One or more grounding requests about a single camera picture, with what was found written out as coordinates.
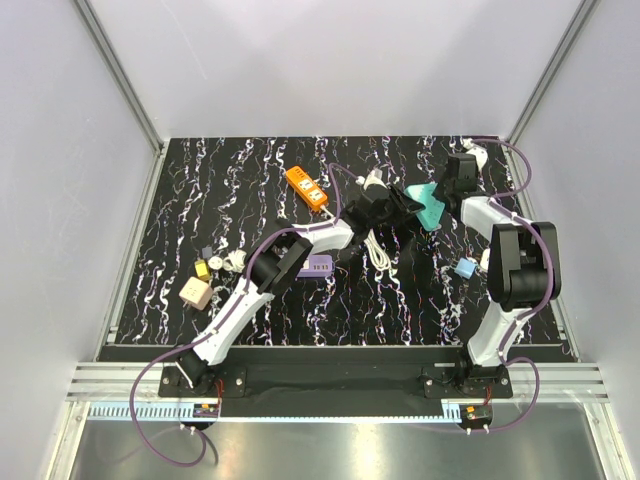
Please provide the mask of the teal power strip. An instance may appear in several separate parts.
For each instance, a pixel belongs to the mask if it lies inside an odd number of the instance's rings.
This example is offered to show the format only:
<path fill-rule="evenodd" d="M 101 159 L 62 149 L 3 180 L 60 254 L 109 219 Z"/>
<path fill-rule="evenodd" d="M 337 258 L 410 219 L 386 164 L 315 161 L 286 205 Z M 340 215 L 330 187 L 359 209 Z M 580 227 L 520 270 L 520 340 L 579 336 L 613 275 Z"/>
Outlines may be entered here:
<path fill-rule="evenodd" d="M 433 196 L 436 186 L 435 182 L 414 184 L 407 186 L 404 190 L 404 193 L 409 198 L 424 206 L 424 209 L 418 212 L 416 217 L 427 232 L 432 232 L 439 228 L 445 209 L 445 204 Z"/>

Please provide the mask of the grey usb charger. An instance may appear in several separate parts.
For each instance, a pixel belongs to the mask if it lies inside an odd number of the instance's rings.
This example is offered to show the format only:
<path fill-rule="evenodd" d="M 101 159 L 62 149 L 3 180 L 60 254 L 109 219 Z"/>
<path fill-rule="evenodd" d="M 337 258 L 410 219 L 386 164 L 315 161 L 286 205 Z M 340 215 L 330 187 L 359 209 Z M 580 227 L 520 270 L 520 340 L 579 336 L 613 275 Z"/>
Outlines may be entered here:
<path fill-rule="evenodd" d="M 208 260 L 213 256 L 213 251 L 210 247 L 204 247 L 201 249 L 201 258 Z"/>

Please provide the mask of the purple power strip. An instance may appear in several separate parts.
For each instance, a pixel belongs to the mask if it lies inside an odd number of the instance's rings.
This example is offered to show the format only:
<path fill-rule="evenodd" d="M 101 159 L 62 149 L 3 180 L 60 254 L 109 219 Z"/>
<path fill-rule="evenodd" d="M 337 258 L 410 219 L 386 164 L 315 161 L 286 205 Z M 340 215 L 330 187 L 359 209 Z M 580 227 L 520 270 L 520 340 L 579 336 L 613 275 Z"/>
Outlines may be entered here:
<path fill-rule="evenodd" d="M 310 255 L 303 263 L 301 270 L 298 272 L 298 278 L 327 278 L 334 272 L 333 258 L 329 254 L 313 254 Z"/>

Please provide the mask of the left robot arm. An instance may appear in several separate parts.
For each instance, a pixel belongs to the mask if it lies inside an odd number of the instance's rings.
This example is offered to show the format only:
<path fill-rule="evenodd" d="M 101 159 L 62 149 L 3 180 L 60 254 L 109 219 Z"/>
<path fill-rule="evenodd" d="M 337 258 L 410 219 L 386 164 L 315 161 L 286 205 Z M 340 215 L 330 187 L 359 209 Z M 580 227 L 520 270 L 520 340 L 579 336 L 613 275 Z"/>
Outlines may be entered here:
<path fill-rule="evenodd" d="M 277 220 L 273 232 L 248 253 L 236 287 L 210 324 L 179 349 L 175 365 L 181 384 L 193 395 L 208 394 L 216 382 L 213 367 L 225 360 L 249 320 L 292 286 L 309 256 L 358 246 L 371 230 L 402 225 L 424 209 L 397 187 L 374 184 L 333 219 L 310 224 Z"/>

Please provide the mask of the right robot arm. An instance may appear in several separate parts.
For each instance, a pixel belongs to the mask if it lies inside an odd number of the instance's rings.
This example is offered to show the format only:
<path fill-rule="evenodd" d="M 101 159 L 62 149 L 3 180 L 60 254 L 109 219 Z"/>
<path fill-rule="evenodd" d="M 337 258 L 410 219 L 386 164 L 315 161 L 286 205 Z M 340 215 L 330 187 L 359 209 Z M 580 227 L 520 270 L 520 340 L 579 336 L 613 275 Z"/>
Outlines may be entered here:
<path fill-rule="evenodd" d="M 433 193 L 453 218 L 489 241 L 490 304 L 452 374 L 457 390 L 470 397 L 501 381 L 520 331 L 561 288 L 554 224 L 507 210 L 479 189 L 478 177 L 473 155 L 451 154 Z"/>

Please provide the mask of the orange power strip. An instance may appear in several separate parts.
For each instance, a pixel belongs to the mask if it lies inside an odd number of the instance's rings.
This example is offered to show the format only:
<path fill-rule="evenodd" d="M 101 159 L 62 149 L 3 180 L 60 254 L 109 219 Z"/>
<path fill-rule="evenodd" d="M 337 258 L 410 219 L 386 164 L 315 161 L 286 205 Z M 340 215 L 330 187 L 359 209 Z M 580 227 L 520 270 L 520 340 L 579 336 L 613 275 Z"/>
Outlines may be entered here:
<path fill-rule="evenodd" d="M 326 193 L 300 166 L 288 169 L 286 180 L 312 211 L 319 212 L 328 205 Z"/>

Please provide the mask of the pink cube deer adapter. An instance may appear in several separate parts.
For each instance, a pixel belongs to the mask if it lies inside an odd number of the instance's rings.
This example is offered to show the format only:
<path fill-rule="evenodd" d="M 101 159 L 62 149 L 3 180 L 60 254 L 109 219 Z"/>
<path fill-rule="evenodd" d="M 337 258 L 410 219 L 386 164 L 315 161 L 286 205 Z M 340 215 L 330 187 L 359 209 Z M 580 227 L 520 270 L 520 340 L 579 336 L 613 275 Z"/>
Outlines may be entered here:
<path fill-rule="evenodd" d="M 211 286 L 197 277 L 190 277 L 179 292 L 179 298 L 199 311 L 205 309 L 213 296 Z"/>

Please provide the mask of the white plug adapter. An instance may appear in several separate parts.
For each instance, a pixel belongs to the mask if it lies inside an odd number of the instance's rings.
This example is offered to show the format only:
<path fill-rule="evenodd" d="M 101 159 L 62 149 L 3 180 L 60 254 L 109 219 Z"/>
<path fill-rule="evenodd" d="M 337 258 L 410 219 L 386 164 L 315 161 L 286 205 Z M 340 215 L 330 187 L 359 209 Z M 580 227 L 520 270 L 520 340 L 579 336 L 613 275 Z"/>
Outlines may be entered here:
<path fill-rule="evenodd" d="M 479 268 L 483 272 L 487 272 L 489 269 L 489 260 L 490 260 L 491 250 L 489 248 L 485 249 L 481 255 L 481 259 L 479 261 Z"/>

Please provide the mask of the blue usb charger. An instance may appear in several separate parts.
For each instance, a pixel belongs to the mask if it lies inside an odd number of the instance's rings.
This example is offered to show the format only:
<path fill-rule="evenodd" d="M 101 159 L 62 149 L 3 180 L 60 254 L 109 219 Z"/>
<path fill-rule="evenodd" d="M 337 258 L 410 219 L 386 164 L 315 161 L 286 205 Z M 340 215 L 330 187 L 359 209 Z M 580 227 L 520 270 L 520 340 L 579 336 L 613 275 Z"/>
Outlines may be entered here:
<path fill-rule="evenodd" d="M 473 259 L 461 258 L 455 266 L 454 273 L 461 278 L 470 279 L 476 270 L 477 263 Z"/>

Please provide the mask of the yellow white charger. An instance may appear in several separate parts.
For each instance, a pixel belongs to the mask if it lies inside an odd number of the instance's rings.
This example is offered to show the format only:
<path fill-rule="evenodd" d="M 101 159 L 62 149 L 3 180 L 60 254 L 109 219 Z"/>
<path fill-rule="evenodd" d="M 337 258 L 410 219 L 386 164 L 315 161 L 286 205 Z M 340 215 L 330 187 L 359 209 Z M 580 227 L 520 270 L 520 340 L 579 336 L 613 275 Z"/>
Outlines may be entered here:
<path fill-rule="evenodd" d="M 198 259 L 194 263 L 195 275 L 198 279 L 208 282 L 211 279 L 211 271 L 204 259 Z"/>

